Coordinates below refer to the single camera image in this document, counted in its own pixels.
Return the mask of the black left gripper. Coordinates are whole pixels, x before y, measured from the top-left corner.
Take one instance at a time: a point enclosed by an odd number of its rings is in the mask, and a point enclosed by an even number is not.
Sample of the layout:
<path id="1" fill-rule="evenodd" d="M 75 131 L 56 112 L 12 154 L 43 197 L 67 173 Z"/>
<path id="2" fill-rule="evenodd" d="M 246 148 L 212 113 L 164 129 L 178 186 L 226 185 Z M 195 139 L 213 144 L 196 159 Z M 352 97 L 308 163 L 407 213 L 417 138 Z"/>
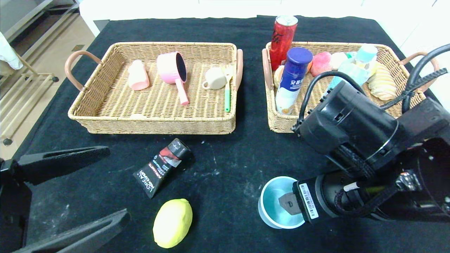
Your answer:
<path id="1" fill-rule="evenodd" d="M 32 203 L 32 191 L 24 182 L 39 185 L 71 174 L 109 155 L 107 146 L 90 146 L 27 154 L 18 161 L 1 159 L 1 252 L 95 253 L 120 234 L 131 220 L 127 209 L 23 248 L 27 240 Z"/>

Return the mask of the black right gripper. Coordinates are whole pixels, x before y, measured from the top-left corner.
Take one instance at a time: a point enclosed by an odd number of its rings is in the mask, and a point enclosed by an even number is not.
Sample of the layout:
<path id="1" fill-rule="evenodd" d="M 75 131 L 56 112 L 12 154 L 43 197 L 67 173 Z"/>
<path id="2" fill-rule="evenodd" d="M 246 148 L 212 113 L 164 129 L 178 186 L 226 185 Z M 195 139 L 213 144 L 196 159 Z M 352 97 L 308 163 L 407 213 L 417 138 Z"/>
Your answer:
<path id="1" fill-rule="evenodd" d="M 283 194 L 278 201 L 290 215 L 302 214 L 305 222 L 314 225 L 343 216 L 334 201 L 342 188 L 343 174 L 322 174 L 295 182 L 293 192 Z"/>

